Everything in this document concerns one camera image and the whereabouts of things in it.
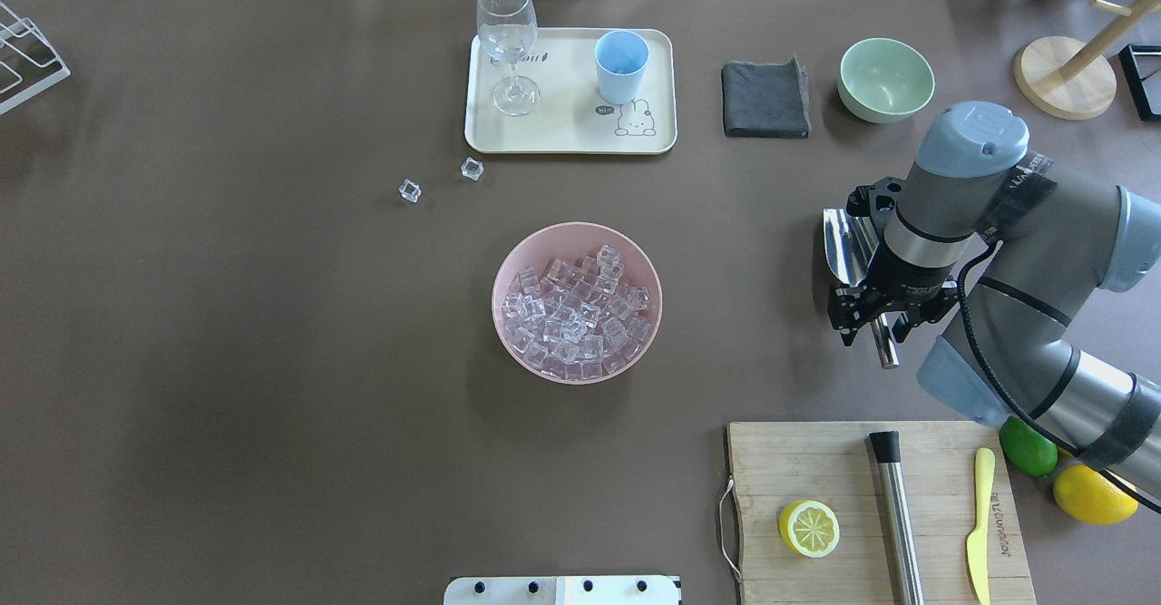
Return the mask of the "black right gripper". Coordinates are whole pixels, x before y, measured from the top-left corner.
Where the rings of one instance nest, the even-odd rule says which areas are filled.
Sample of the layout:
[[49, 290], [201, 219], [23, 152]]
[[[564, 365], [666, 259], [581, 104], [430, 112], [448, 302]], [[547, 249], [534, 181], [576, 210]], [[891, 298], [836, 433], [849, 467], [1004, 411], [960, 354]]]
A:
[[913, 327], [942, 320], [959, 302], [958, 283], [951, 273], [954, 262], [915, 265], [887, 244], [887, 228], [897, 213], [904, 186], [903, 179], [859, 186], [842, 208], [851, 216], [873, 219], [879, 238], [861, 285], [848, 287], [836, 279], [825, 300], [825, 315], [846, 347], [861, 327], [868, 327], [880, 315], [887, 316], [894, 341], [902, 343]]

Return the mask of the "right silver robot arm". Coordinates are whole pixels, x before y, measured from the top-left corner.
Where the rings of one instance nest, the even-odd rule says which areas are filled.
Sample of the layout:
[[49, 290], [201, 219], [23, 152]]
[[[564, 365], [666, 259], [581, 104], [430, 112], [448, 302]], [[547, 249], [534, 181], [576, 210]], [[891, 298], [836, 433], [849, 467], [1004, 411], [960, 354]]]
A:
[[1156, 203], [1060, 168], [1007, 106], [967, 101], [933, 118], [906, 178], [854, 189], [846, 211], [874, 247], [829, 291], [845, 345], [887, 314], [897, 343], [951, 315], [918, 370], [929, 394], [979, 424], [1016, 416], [1158, 510], [1156, 382], [1065, 339], [1093, 291], [1158, 262]]

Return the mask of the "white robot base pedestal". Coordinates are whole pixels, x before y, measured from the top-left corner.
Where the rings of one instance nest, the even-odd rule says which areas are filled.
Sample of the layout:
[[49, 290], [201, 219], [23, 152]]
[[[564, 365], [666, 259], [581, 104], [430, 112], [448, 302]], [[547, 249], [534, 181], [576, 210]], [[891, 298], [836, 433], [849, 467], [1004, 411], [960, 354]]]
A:
[[444, 604], [682, 604], [680, 579], [668, 575], [460, 577]]

